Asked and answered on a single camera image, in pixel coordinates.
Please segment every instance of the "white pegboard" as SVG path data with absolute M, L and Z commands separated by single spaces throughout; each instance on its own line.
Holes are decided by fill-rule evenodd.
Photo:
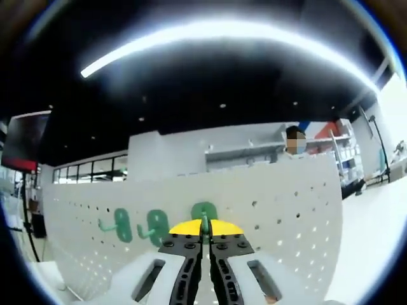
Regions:
M 174 226 L 191 219 L 195 203 L 213 203 L 220 219 L 240 226 L 253 248 L 288 266 L 321 300 L 338 260 L 341 191 L 329 156 L 161 181 L 55 184 L 44 188 L 44 200 L 55 260 L 67 285 L 85 300 L 105 292 L 118 268 L 155 248 L 136 228 L 147 228 L 152 209 L 165 211 Z M 116 208 L 129 213 L 131 243 L 98 228 L 97 219 L 113 224 Z M 211 290 L 204 258 L 197 301 L 212 304 Z

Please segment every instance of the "screen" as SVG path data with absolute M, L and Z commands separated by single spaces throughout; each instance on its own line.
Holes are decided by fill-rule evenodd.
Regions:
M 11 118 L 1 156 L 2 166 L 26 173 L 37 170 L 39 144 L 50 113 L 35 112 Z

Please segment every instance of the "black ceiling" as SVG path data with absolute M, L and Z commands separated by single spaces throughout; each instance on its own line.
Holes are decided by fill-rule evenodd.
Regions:
M 59 165 L 126 149 L 130 134 L 151 130 L 334 120 L 364 88 L 331 64 L 262 41 L 173 44 L 123 58 L 87 79 L 80 76 L 117 46 L 198 17 L 227 14 L 281 25 L 323 41 L 369 76 L 382 63 L 371 35 L 339 1 L 216 3 L 71 1 L 38 35 L 27 32 L 4 63 L 2 116 L 52 105 L 41 159 Z M 387 70 L 378 86 L 389 77 Z M 362 104 L 373 102 L 370 95 Z

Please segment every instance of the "ceiling light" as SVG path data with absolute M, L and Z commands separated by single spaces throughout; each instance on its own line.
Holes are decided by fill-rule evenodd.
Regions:
M 98 60 L 81 71 L 84 78 L 91 76 L 99 69 L 132 53 L 163 46 L 170 43 L 197 39 L 261 39 L 265 41 L 278 41 L 302 49 L 319 58 L 327 60 L 344 71 L 353 74 L 376 94 L 379 89 L 355 64 L 334 50 L 324 46 L 318 41 L 298 35 L 295 32 L 279 29 L 270 24 L 248 22 L 240 20 L 205 20 L 188 24 L 168 27 L 150 35 L 140 37 L 118 49 L 100 57 Z

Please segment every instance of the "led light strip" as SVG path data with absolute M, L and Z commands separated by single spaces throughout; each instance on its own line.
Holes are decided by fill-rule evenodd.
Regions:
M 354 75 L 368 88 L 378 94 L 379 89 L 351 61 L 327 46 L 295 33 L 277 29 L 268 24 L 245 22 L 239 20 L 201 21 L 170 27 L 153 34 L 141 37 L 104 55 L 81 71 L 84 78 L 91 76 L 99 69 L 132 53 L 185 40 L 203 40 L 215 38 L 229 39 L 262 39 L 278 41 L 304 50 Z

